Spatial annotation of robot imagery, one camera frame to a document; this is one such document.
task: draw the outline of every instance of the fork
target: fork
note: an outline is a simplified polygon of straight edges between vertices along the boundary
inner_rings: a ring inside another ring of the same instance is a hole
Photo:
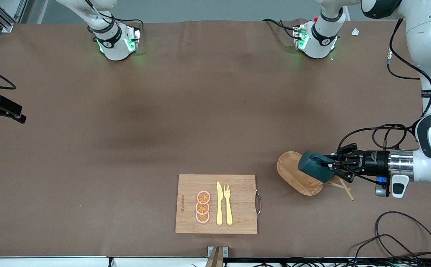
[[[234,223],[234,220],[232,219],[232,209],[230,208],[230,186],[224,185],[223,186],[223,196],[225,197],[227,201],[227,224],[232,225]]]

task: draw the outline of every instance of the metal cylinder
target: metal cylinder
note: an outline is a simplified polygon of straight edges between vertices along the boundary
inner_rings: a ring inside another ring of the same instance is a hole
[[[414,180],[414,151],[392,150],[389,155],[390,175],[407,175],[410,181]]]

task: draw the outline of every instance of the brown table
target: brown table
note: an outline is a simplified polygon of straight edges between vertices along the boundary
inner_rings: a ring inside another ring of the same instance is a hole
[[[147,24],[141,54],[112,62],[86,25],[15,25],[0,38],[0,73],[18,89],[0,94],[28,119],[0,118],[0,256],[198,256],[208,245],[240,257],[352,256],[389,210],[431,230],[431,184],[398,200],[357,179],[351,201],[335,187],[302,196],[276,171],[285,151],[326,154],[354,129],[416,120],[419,83],[385,68],[393,26],[347,22],[336,50],[314,60],[265,22]],[[395,46],[406,55],[404,40]],[[370,133],[349,141],[375,148]],[[175,234],[178,174],[255,174],[258,234]],[[382,231],[431,250],[414,223],[385,219]],[[386,256],[377,245],[361,255]]]

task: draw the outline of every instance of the orange slice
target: orange slice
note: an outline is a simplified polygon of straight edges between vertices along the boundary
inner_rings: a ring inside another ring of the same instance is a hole
[[[195,205],[195,212],[198,213],[198,214],[200,214],[200,215],[207,214],[209,212],[209,209],[210,209],[209,204],[200,204],[200,203],[197,203]]]
[[[195,214],[195,219],[199,222],[199,223],[206,223],[209,221],[210,219],[210,213],[204,214],[204,215],[200,215],[198,213]]]
[[[209,194],[209,192],[203,190],[203,191],[200,191],[197,194],[197,202],[199,204],[207,204],[207,203],[209,203],[209,201],[210,201],[210,194]]]

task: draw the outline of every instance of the butter knife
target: butter knife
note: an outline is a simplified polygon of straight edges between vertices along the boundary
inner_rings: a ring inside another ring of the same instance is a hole
[[[217,182],[217,224],[222,225],[222,199],[223,191],[220,182]]]

